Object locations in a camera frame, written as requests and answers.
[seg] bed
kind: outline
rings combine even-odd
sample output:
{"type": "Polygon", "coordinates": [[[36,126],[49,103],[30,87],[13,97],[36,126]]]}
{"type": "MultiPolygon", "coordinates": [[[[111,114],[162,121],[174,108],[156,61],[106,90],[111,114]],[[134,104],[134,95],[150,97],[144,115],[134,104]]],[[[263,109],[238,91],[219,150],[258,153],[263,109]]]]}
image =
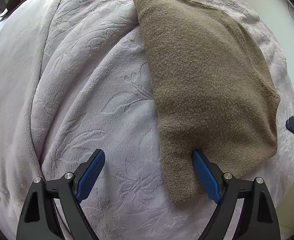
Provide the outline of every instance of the bed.
{"type": "MultiPolygon", "coordinates": [[[[294,94],[279,43],[242,0],[197,0],[253,36],[281,97],[278,151],[246,179],[277,205],[294,180],[294,94]]],[[[172,203],[163,183],[152,86],[132,0],[28,0],[0,20],[0,229],[15,239],[33,178],[58,179],[96,148],[106,164],[81,206],[100,239],[198,239],[215,209],[172,203]]],[[[59,202],[61,225],[64,222],[59,202]]],[[[225,239],[231,239],[241,201],[225,239]]]]}

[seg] knit fabric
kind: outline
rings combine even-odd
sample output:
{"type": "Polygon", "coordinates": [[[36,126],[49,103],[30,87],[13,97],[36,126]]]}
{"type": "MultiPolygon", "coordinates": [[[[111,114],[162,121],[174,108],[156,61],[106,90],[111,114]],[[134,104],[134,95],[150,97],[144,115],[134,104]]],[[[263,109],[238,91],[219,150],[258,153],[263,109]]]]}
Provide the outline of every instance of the knit fabric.
{"type": "Polygon", "coordinates": [[[195,149],[236,177],[274,156],[280,99],[250,34],[224,11],[195,1],[133,1],[170,199],[204,194],[192,168],[195,149]]]}

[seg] blanket fold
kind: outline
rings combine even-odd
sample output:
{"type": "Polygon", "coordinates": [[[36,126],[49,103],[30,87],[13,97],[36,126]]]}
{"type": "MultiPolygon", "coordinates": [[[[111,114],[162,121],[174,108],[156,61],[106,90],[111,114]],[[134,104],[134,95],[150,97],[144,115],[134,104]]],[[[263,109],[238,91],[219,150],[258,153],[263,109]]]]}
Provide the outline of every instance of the blanket fold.
{"type": "Polygon", "coordinates": [[[0,230],[8,240],[16,239],[33,179],[43,176],[30,119],[48,29],[60,1],[27,0],[0,22],[0,230]]]}
{"type": "Polygon", "coordinates": [[[224,11],[192,0],[133,1],[170,199],[204,193],[191,163],[197,148],[236,177],[274,156],[280,99],[250,34],[224,11]]]}

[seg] textured rubber pad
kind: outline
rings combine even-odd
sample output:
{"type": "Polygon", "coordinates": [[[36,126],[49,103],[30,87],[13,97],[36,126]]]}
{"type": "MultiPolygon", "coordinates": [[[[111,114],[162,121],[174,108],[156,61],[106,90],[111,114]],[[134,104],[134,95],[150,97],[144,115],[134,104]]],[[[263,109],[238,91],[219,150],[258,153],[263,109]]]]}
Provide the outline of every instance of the textured rubber pad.
{"type": "Polygon", "coordinates": [[[219,194],[218,183],[197,151],[194,151],[192,154],[192,166],[205,188],[208,197],[215,201],[216,204],[219,204],[221,196],[219,194]]]}
{"type": "Polygon", "coordinates": [[[87,168],[86,172],[78,183],[78,190],[76,200],[81,203],[82,200],[88,198],[100,172],[105,164],[105,153],[101,150],[91,165],[87,168]]]}

